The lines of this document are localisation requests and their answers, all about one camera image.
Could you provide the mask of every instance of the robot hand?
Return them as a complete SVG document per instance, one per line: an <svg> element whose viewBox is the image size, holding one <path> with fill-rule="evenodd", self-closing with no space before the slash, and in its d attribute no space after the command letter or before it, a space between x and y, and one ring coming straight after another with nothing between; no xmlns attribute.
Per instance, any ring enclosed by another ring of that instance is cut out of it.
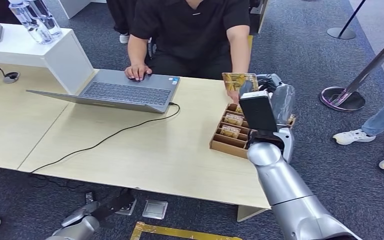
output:
<svg viewBox="0 0 384 240"><path fill-rule="evenodd" d="M97 201L86 204L66 217L61 224L62 228L46 240L89 240L100 228L101 221L121 208L129 206L134 200L130 190L127 190L122 191L106 205L100 206Z"/></svg>

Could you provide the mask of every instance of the cardboard compartment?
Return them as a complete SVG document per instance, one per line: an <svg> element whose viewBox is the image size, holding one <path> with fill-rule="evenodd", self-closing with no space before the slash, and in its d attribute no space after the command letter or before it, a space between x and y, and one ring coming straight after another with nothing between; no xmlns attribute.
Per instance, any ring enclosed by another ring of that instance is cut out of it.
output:
<svg viewBox="0 0 384 240"><path fill-rule="evenodd" d="M246 159L247 151L248 151L247 150L248 134L251 131L251 129L249 129L249 125L246 119L243 120L243 123L241 126L224 122L226 114L234 114L241 117L244 116L242 113L235 111L237 106L238 106L237 104L231 103L226 107L226 110L224 111L223 116L221 116L221 120L218 123L218 126L215 130L214 136L212 137L209 143L209 148ZM287 126L289 128L292 128L293 125L295 124L295 121L296 121L296 117L292 114L290 118L290 122ZM240 133L237 139L220 134L222 127L224 125L240 129ZM267 140L269 142L272 142L275 145L277 145L276 141L279 141L279 139L277 138L267 139Z"/></svg>
<svg viewBox="0 0 384 240"><path fill-rule="evenodd" d="M222 129L221 128L217 128L217 131L215 132L216 134L220 134L220 132L222 131ZM245 142L247 142L248 141L248 135L246 135L246 134L243 134L243 133L239 133L239 135L237 136L237 139L238 140L241 140L241 141L245 141Z"/></svg>

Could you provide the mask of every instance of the silver laptop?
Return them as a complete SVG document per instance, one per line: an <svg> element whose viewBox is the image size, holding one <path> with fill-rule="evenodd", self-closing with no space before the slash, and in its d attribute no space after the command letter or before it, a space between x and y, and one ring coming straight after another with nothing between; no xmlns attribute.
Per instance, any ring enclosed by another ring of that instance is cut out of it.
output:
<svg viewBox="0 0 384 240"><path fill-rule="evenodd" d="M180 78L167 75L146 75L142 81L128 79L123 71L101 69L80 95L44 91L27 92L64 101L142 112L166 112Z"/></svg>

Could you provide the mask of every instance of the wooden table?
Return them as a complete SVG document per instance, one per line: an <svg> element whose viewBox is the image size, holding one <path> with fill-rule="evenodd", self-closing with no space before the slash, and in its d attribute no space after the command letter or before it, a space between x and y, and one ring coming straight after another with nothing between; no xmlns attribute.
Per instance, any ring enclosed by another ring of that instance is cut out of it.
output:
<svg viewBox="0 0 384 240"><path fill-rule="evenodd" d="M5 72L20 72L17 82L6 84L0 72L0 168L16 170L58 118L66 102L25 92L26 89L64 93L42 67L0 64Z"/></svg>
<svg viewBox="0 0 384 240"><path fill-rule="evenodd" d="M177 116L123 131L38 173L239 205L238 221L269 209L254 166L209 148L229 102L223 82L182 77L173 102L181 107ZM166 116L176 110L171 106ZM70 103L18 170L30 172L120 129L161 117Z"/></svg>

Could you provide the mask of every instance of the stanchion post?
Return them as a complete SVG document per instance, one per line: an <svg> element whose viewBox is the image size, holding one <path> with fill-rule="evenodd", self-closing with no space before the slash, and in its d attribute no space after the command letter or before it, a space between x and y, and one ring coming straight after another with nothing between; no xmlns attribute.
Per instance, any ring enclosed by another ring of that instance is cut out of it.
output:
<svg viewBox="0 0 384 240"><path fill-rule="evenodd" d="M356 14L359 12L360 8L363 6L366 0L362 0L360 4L358 5L357 9L352 13L351 17L348 19L346 22L345 26L343 28L340 27L332 27L327 30L327 34L329 36L334 37L336 39L353 39L356 37L356 33L353 32L352 30L348 29L348 25L350 25L351 21L354 19Z"/></svg>
<svg viewBox="0 0 384 240"><path fill-rule="evenodd" d="M320 100L328 107L342 111L354 112L364 107L366 101L357 92L369 74L384 63L384 48L365 67L363 71L346 87L328 87L320 94Z"/></svg>

